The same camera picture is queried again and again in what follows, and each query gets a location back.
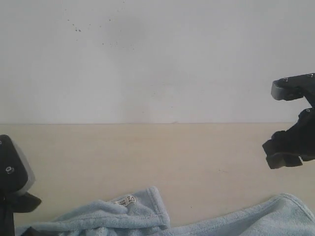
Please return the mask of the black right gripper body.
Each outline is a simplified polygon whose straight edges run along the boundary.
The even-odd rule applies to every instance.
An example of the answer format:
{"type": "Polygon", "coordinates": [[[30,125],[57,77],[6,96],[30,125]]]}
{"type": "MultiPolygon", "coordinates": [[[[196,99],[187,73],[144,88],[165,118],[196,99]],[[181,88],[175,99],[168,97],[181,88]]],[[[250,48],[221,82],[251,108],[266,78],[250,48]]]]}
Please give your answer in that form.
{"type": "Polygon", "coordinates": [[[289,150],[303,161],[315,159],[315,95],[305,95],[311,105],[298,116],[298,121],[288,129],[289,150]]]}

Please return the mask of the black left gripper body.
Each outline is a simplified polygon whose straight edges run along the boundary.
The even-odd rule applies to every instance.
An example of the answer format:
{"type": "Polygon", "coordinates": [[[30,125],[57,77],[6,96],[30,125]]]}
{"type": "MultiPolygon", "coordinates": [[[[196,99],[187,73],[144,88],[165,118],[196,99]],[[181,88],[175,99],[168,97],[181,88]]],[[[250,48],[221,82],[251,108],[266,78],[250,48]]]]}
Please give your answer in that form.
{"type": "Polygon", "coordinates": [[[42,200],[30,193],[21,196],[8,196],[0,193],[0,235],[14,236],[14,213],[30,213],[34,211],[42,200]]]}

